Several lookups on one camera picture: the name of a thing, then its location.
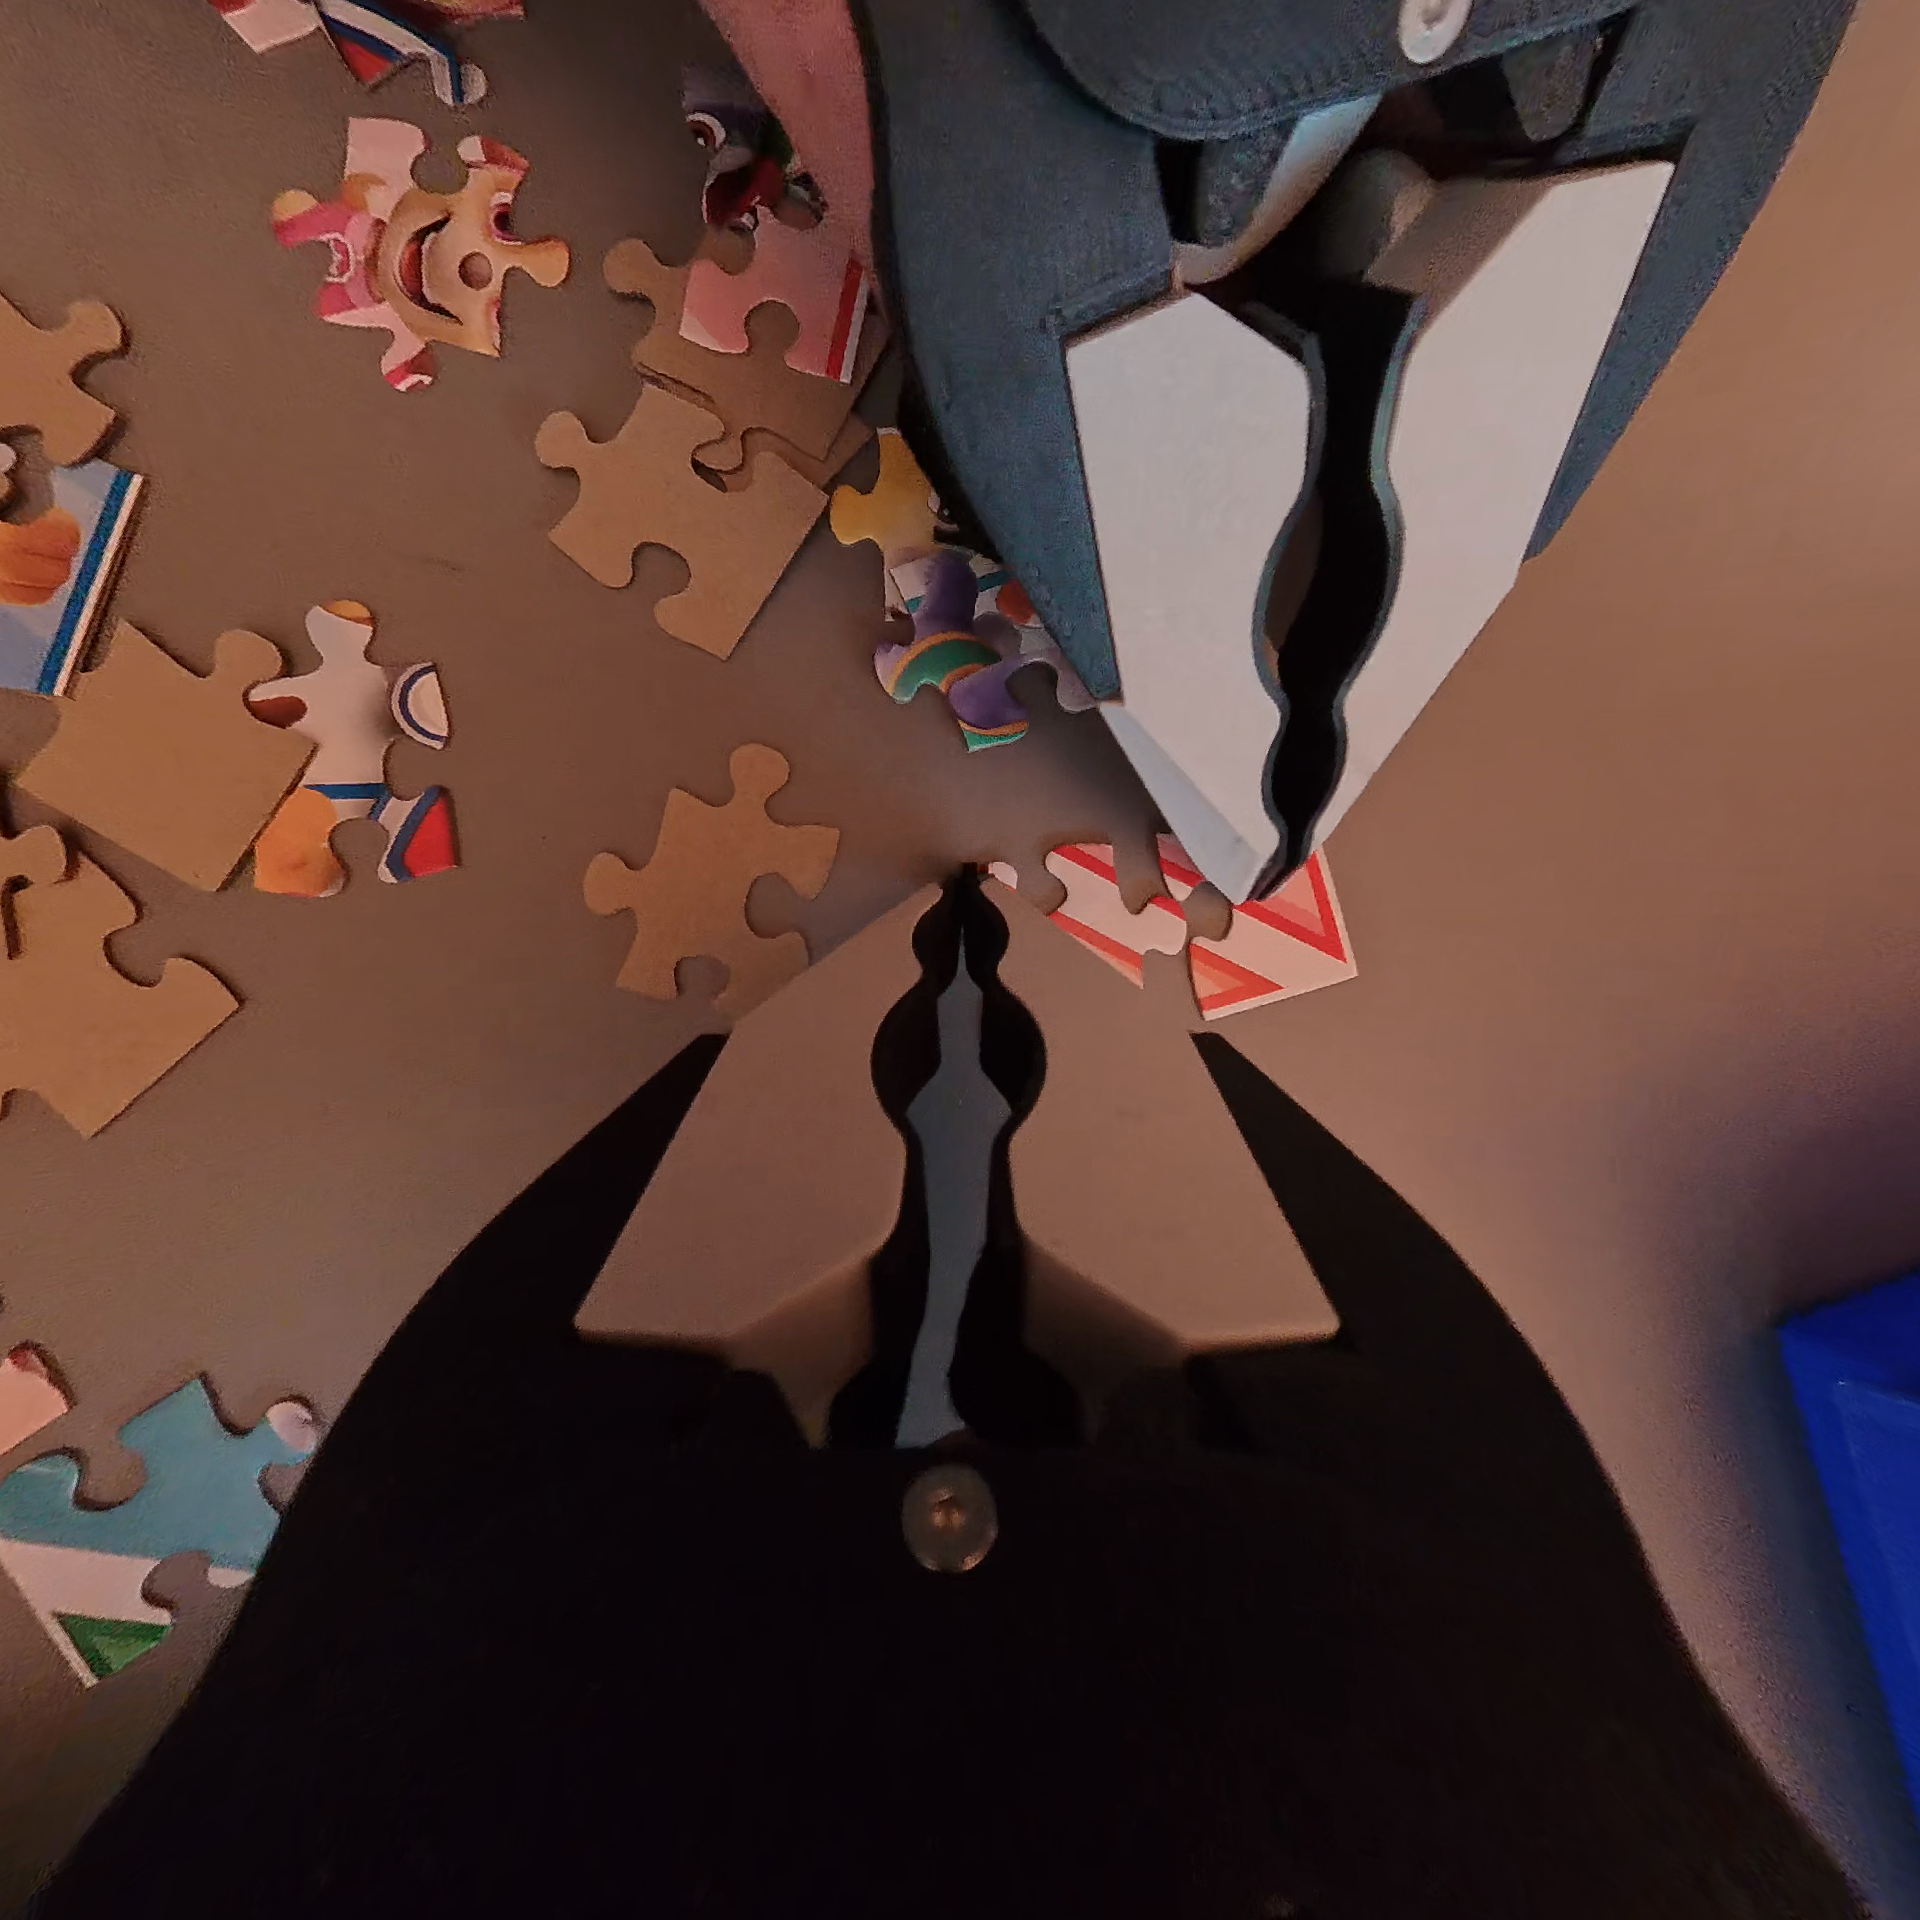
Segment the orange pink swirl puzzle piece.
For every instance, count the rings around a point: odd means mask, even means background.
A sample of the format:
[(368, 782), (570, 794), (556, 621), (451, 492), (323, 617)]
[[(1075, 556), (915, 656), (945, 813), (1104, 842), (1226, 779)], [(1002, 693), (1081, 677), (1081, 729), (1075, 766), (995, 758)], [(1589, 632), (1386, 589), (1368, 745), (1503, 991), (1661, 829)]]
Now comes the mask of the orange pink swirl puzzle piece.
[(504, 353), (504, 277), (528, 273), (564, 285), (564, 242), (522, 242), (508, 228), (514, 196), (528, 163), (487, 133), (457, 141), (465, 186), (427, 193), (416, 178), (427, 131), (397, 118), (346, 121), (346, 178), (337, 203), (286, 193), (276, 203), (278, 247), (323, 247), (321, 285), (323, 322), (390, 332), (380, 377), (390, 393), (427, 393), (437, 379), (437, 347), (483, 357)]

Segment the pile of puzzle pieces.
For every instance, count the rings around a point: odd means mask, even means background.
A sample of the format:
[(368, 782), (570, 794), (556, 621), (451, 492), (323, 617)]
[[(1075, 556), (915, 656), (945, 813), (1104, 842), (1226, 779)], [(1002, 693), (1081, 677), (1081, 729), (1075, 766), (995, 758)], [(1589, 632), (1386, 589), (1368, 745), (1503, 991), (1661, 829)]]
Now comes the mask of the pile of puzzle pieces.
[(648, 307), (635, 410), (603, 443), (551, 412), (534, 458), (583, 485), (547, 541), (596, 589), (633, 589), (640, 549), (677, 553), (685, 589), (660, 632), (729, 660), (813, 521), (884, 553), (889, 617), (889, 572), (961, 535), (902, 435), (855, 412), (889, 332), (778, 114), (739, 67), (685, 67), (682, 118), (706, 150), (700, 257), (603, 257), (603, 285)]

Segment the person's left hand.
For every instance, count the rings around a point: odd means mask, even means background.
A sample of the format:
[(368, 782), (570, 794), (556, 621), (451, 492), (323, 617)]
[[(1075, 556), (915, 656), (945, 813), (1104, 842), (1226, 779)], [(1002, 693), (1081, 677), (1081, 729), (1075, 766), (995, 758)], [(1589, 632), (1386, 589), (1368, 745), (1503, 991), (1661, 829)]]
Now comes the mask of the person's left hand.
[(824, 196), (824, 222), (873, 257), (874, 148), (848, 0), (706, 0), (758, 99)]

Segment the purple rainbow swirl puzzle piece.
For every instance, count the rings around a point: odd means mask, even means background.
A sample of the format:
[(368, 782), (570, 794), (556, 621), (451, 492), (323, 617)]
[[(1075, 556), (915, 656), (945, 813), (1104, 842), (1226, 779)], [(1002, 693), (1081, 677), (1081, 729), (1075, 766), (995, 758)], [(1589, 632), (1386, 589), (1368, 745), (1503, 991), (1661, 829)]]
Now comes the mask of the purple rainbow swirl puzzle piece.
[(1029, 739), (1016, 668), (1055, 668), (1055, 706), (1069, 715), (1093, 709), (1093, 693), (1043, 632), (1016, 578), (965, 549), (926, 549), (889, 572), (892, 607), (910, 638), (874, 646), (874, 680), (892, 706), (936, 693), (971, 753)]

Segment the plain brown puzzle piece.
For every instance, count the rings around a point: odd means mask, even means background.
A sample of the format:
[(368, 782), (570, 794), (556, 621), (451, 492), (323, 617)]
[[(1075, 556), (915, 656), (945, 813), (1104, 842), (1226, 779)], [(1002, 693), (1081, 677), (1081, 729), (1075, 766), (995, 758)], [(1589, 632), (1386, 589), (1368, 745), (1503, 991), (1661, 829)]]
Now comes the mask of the plain brown puzzle piece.
[(811, 965), (804, 935), (764, 937), (748, 929), (748, 890), (758, 878), (779, 878), (796, 898), (813, 898), (835, 859), (835, 829), (779, 829), (764, 813), (778, 787), (785, 787), (785, 758), (741, 745), (729, 753), (729, 804), (706, 804), (677, 787), (648, 866), (627, 866), (621, 853), (587, 866), (587, 909), (635, 916), (633, 957), (612, 975), (627, 995), (677, 997), (682, 962), (706, 957), (724, 965), (716, 1009), (748, 1017)]
[(37, 1092), (94, 1140), (241, 997), (195, 962), (169, 962), (158, 984), (110, 965), (104, 937), (140, 902), (69, 842), (69, 885), (21, 890), (21, 957), (0, 965), (0, 1091)]
[(278, 668), (278, 646), (259, 632), (222, 632), (212, 677), (195, 677), (117, 621), (17, 787), (158, 873), (216, 896), (313, 758), (301, 729), (247, 709), (247, 693), (278, 680)]
[(117, 410), (90, 395), (78, 377), (131, 347), (104, 302), (75, 302), (56, 332), (0, 302), (0, 435), (37, 435), (56, 468), (90, 462)]
[(69, 885), (69, 842), (56, 829), (0, 830), (0, 957), (21, 957), (21, 890)]

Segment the red pink striped puzzle piece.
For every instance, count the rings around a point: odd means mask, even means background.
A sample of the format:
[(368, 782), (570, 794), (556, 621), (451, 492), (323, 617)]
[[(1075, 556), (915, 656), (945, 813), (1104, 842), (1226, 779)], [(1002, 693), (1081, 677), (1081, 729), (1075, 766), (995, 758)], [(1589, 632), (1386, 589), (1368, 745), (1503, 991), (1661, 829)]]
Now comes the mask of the red pink striped puzzle piece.
[(1358, 950), (1322, 853), (1313, 853), (1273, 898), (1232, 902), (1220, 937), (1188, 935), (1188, 984), (1208, 1024), (1352, 975)]

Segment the pink red edge puzzle piece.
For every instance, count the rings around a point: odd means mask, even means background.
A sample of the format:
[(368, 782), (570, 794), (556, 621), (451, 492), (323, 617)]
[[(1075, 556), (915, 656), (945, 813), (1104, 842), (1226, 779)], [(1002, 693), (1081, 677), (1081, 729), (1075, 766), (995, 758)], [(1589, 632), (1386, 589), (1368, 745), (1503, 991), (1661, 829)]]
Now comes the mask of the pink red edge puzzle piece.
[(37, 1343), (14, 1343), (0, 1359), (0, 1454), (17, 1454), (75, 1407), (61, 1372)]

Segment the plain teal puzzle piece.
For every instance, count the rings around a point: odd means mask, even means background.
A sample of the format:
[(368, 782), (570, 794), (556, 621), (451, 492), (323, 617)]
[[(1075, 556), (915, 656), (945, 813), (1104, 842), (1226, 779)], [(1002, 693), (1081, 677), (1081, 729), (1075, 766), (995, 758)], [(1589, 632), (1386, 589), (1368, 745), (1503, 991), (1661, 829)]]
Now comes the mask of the plain teal puzzle piece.
[(131, 1503), (86, 1507), (86, 1468), (69, 1454), (4, 1476), (0, 1564), (78, 1684), (110, 1682), (171, 1628), (171, 1612), (147, 1595), (160, 1559), (200, 1552), (216, 1590), (254, 1585), (278, 1528), (261, 1476), (306, 1463), (321, 1438), (323, 1416), (306, 1401), (278, 1401), (241, 1435), (188, 1377), (122, 1427), (147, 1463)]

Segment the blue plastic bin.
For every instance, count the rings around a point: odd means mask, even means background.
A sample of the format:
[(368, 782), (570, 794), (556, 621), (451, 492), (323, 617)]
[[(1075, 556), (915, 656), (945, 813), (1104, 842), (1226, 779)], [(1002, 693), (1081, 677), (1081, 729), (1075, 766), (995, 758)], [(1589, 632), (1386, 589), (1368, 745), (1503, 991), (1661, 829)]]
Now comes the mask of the blue plastic bin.
[(1885, 1696), (1911, 1804), (1920, 1800), (1920, 1279), (1781, 1321), (1781, 1365)]

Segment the white orange blue puzzle piece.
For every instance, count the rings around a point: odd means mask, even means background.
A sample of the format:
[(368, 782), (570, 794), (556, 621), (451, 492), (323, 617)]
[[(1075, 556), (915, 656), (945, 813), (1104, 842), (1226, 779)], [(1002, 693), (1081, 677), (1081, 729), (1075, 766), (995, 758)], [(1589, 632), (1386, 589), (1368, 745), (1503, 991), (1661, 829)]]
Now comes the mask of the white orange blue puzzle piece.
[(278, 677), (247, 693), (261, 727), (301, 729), (313, 766), (301, 787), (276, 810), (254, 848), (254, 890), (286, 898), (332, 898), (346, 890), (346, 866), (332, 835), (346, 823), (383, 830), (380, 885), (416, 885), (457, 873), (457, 823), (447, 787), (400, 796), (383, 782), (390, 745), (447, 750), (447, 686), (437, 665), (373, 665), (373, 607), (313, 602), (306, 641), (321, 668)]

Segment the deep orange edge puzzle piece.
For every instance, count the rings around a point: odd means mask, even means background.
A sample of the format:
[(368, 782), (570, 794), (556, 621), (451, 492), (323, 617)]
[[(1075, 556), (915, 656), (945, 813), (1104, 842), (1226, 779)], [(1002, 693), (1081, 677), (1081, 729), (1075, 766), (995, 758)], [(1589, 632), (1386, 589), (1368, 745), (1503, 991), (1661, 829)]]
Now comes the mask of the deep orange edge puzzle piece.
[[(1171, 878), (1197, 890), (1188, 848), (1171, 830), (1153, 835), (1153, 859), (1163, 878), (1171, 859)], [(1197, 937), (1182, 916), (1188, 890), (1163, 890), (1146, 909), (1129, 909), (1110, 842), (1063, 842), (1043, 853), (1043, 873), (1069, 890), (1069, 898), (1050, 909), (1050, 929), (1075, 937), (1136, 991), (1146, 991), (1146, 957), (1182, 957)]]

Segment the red white colourful puzzle piece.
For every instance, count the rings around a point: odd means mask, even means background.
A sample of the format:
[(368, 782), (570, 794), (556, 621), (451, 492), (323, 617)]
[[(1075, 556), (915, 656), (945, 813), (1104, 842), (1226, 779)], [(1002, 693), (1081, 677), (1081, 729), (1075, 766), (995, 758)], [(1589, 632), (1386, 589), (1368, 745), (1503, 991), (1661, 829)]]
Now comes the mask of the red white colourful puzzle piece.
[(383, 85), (420, 60), (441, 109), (487, 99), (487, 71), (457, 50), (457, 32), (525, 16), (522, 0), (212, 0), (212, 13), (259, 55), (323, 32), (356, 85)]

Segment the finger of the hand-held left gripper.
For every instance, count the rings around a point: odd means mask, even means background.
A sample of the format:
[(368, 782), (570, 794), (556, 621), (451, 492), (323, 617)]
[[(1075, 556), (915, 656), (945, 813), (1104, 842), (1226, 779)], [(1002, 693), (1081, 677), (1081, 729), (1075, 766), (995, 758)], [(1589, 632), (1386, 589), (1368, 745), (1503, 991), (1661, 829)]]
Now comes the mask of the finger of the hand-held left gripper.
[(1246, 902), (1286, 873), (1286, 693), (1265, 595), (1313, 475), (1305, 362), (1214, 297), (1069, 347), (1115, 696), (1098, 696), (1201, 878)]
[(1675, 163), (1430, 178), (1358, 157), (1297, 320), (1322, 367), (1317, 564), (1286, 632), (1286, 873), (1503, 607)]

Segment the blue orange dog puzzle piece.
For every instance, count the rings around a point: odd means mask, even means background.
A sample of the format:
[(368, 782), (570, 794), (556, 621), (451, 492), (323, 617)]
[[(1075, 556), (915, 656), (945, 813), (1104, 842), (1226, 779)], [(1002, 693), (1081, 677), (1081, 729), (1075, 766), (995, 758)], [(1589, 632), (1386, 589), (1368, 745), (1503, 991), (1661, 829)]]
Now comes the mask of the blue orange dog puzzle piece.
[(0, 521), (0, 686), (61, 696), (134, 541), (147, 475), (110, 458), (51, 468), (51, 501)]

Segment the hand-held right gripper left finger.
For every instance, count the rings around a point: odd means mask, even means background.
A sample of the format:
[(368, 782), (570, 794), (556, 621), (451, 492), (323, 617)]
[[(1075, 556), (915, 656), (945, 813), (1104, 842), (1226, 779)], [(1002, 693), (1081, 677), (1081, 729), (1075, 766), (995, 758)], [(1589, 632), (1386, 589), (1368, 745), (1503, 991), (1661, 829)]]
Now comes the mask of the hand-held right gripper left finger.
[(951, 984), (952, 890), (920, 890), (741, 1017), (677, 1126), (575, 1329), (771, 1372), (819, 1446), (873, 1365), (873, 1260), (900, 1227), (902, 1092), (874, 1091), (884, 1024)]

